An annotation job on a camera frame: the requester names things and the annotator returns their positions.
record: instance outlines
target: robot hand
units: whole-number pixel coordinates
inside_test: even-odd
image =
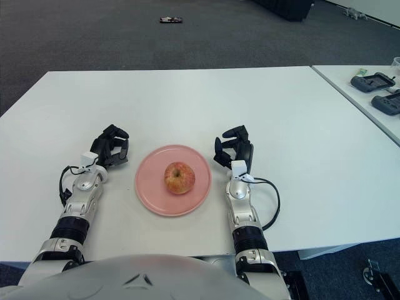
[[[253,144],[250,143],[249,134],[244,125],[232,128],[222,134],[223,138],[234,138],[225,142],[221,142],[219,137],[215,138],[215,156],[214,160],[222,165],[232,169],[231,156],[224,152],[223,149],[233,148],[236,152],[235,161],[244,161],[247,166],[247,172],[250,173],[251,161],[253,160]]]
[[[90,151],[99,156],[97,165],[108,168],[112,165],[119,165],[128,161],[129,134],[115,125],[108,126],[100,136],[94,140]],[[115,147],[121,147],[121,152],[111,154]]]

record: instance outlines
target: small object on floor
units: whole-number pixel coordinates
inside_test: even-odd
[[[365,74],[367,74],[367,72],[368,72],[368,70],[360,69],[360,70],[357,72],[356,76],[364,77]]]
[[[375,96],[371,104],[382,113],[390,116],[400,114],[400,92],[386,97]]]
[[[160,23],[182,23],[181,17],[160,17]]]
[[[385,74],[377,72],[374,75],[365,77],[354,76],[351,79],[350,83],[356,89],[364,93],[370,93],[373,91],[387,89],[390,88],[391,86],[395,86],[396,83],[393,80],[394,78],[395,77],[389,78]]]
[[[366,16],[365,14],[363,14],[362,12],[357,11],[356,9],[354,9],[354,8],[352,8],[352,7],[346,8],[346,9],[344,10],[344,14],[345,14],[347,17],[350,17],[350,18],[352,18],[352,19],[354,19],[354,20],[356,20],[356,21],[357,21],[358,19],[368,20],[368,18],[367,18],[367,16]]]

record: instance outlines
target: robotic arm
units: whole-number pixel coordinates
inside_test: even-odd
[[[250,184],[256,182],[249,174],[254,147],[248,139],[248,132],[244,126],[239,126],[224,132],[222,136],[235,138],[225,142],[216,138],[214,160],[232,170],[231,180],[226,184],[225,195],[229,204],[228,220],[236,252],[237,275],[252,288],[272,299],[290,299],[290,293],[274,255],[268,250],[257,212],[251,205]],[[223,151],[224,148],[235,150],[234,160]],[[278,190],[273,184],[272,186],[279,199]]]
[[[108,178],[106,168],[128,161],[128,138],[125,131],[110,125],[94,140],[91,152],[81,155],[80,166],[64,169],[60,178],[60,198],[64,209],[50,239],[43,243],[23,274],[20,286],[84,263],[83,243]],[[121,152],[111,154],[115,147],[121,147]],[[68,189],[63,192],[63,176],[68,170],[78,177],[72,185],[72,192]]]

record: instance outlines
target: gray carpet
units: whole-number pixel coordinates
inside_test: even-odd
[[[0,115],[47,71],[390,64],[399,51],[399,30],[323,1],[287,22],[250,0],[1,0]],[[361,277],[367,258],[400,287],[400,239],[309,261],[276,257],[303,272],[311,299],[382,299]],[[0,286],[21,274],[0,265]]]

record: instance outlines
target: white desk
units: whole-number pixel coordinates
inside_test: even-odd
[[[395,79],[396,86],[400,88],[400,74],[397,70],[390,66],[313,66],[312,68],[400,146],[400,115],[388,116],[371,104],[373,97],[390,94],[387,91],[366,94],[350,85],[351,78],[356,75],[360,68],[363,68],[368,70],[366,76],[373,75],[376,72],[382,72],[390,78],[397,76]]]
[[[87,260],[233,253],[227,169],[213,148],[242,124],[254,144],[252,174],[281,193],[265,232],[270,250],[400,236],[400,149],[310,67],[49,72],[0,118],[0,261],[33,258],[61,212],[61,170],[111,123],[130,134],[129,162],[109,171]],[[166,144],[197,149],[212,171],[205,202],[181,217],[151,213],[134,192],[139,163]],[[257,186],[252,196],[265,223],[273,190]]]

